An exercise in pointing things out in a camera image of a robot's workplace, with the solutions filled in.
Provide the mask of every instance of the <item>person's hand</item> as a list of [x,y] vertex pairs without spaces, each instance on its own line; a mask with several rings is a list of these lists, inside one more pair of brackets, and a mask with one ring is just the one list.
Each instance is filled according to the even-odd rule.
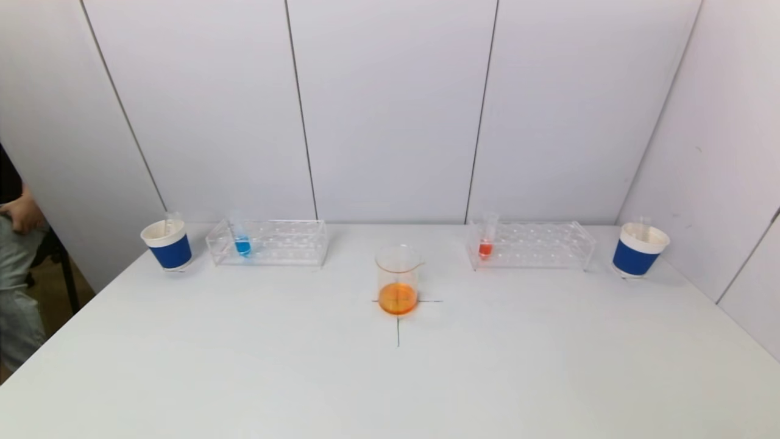
[[26,235],[44,224],[44,214],[29,192],[0,207],[0,214],[13,222],[13,231]]

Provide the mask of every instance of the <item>glass beaker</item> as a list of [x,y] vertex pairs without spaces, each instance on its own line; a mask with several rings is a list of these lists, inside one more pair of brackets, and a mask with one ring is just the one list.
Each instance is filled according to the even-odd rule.
[[417,305],[417,275],[423,259],[409,245],[384,247],[377,252],[379,306],[394,316]]

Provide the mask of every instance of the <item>test tube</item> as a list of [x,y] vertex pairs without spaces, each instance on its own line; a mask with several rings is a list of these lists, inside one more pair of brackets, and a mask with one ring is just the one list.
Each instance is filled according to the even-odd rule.
[[482,216],[484,222],[484,229],[482,231],[482,238],[480,239],[480,258],[482,260],[489,259],[493,254],[493,241],[495,240],[495,233],[498,229],[498,214],[496,212],[486,212]]
[[230,234],[233,236],[233,242],[236,243],[236,251],[244,258],[252,255],[252,244],[250,244],[249,234],[246,232],[244,220],[237,211],[231,212],[228,218]]

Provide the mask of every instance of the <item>blue paper cup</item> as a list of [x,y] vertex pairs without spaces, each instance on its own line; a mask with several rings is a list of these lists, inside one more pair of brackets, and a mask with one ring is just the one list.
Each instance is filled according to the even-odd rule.
[[612,265],[623,277],[644,276],[655,259],[658,259],[658,255],[669,245],[669,236],[655,227],[650,227],[647,241],[639,239],[643,227],[646,226],[626,223],[620,230],[620,241]]
[[154,253],[163,269],[182,269],[193,258],[183,221],[173,221],[168,234],[165,234],[165,220],[157,221],[141,232],[141,239]]

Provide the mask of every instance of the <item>white cup rim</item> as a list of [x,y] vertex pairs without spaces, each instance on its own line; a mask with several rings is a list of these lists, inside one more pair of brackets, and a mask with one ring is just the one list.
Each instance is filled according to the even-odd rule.
[[167,234],[165,236],[161,236],[161,237],[148,237],[147,235],[151,232],[153,227],[158,227],[158,225],[160,225],[160,224],[164,227],[165,226],[165,219],[161,220],[161,221],[156,221],[156,222],[154,222],[152,224],[149,224],[148,226],[144,227],[144,229],[141,231],[141,235],[140,235],[141,239],[143,239],[147,243],[155,243],[155,242],[160,242],[160,241],[169,239],[172,235],[177,234],[178,232],[181,231],[181,229],[184,228],[184,221],[182,221],[180,219],[174,219],[173,223],[175,225],[174,226],[174,230],[172,230],[171,233],[169,233],[169,234]]
[[638,252],[647,253],[648,255],[656,255],[664,251],[664,249],[672,241],[667,234],[656,227],[650,227],[650,235],[654,238],[655,242],[645,242],[637,237],[634,237],[630,233],[630,230],[634,226],[641,226],[639,223],[625,223],[620,228],[620,241],[623,242],[628,248],[636,250]]

